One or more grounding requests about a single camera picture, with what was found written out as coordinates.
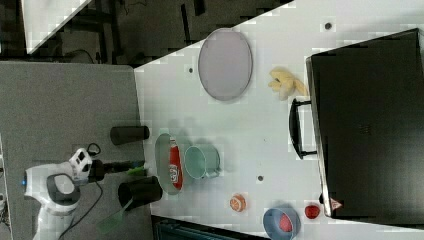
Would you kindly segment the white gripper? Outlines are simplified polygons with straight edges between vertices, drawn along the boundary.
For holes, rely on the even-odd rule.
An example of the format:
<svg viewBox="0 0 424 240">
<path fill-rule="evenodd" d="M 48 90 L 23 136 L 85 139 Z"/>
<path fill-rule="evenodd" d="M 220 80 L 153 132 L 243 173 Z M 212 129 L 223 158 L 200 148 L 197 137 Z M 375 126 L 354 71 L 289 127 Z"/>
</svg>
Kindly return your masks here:
<svg viewBox="0 0 424 240">
<path fill-rule="evenodd" d="M 107 170 L 129 170 L 143 167 L 144 161 L 123 161 L 103 163 L 93 159 L 92 155 L 84 148 L 78 149 L 70 158 L 69 163 L 72 168 L 72 180 L 78 185 L 86 185 L 104 179 L 104 168 Z"/>
</svg>

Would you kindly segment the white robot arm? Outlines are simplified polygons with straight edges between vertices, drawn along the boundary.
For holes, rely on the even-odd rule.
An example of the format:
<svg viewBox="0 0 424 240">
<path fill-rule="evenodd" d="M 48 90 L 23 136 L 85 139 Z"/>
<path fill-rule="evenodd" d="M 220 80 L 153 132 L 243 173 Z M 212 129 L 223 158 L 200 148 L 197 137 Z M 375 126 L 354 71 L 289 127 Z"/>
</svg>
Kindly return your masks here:
<svg viewBox="0 0 424 240">
<path fill-rule="evenodd" d="M 71 228 L 81 198 L 82 186 L 104 179 L 106 174 L 143 168 L 142 161 L 103 163 L 97 152 L 79 148 L 61 163 L 33 166 L 25 170 L 24 196 L 41 205 L 33 240 L 59 240 Z"/>
</svg>

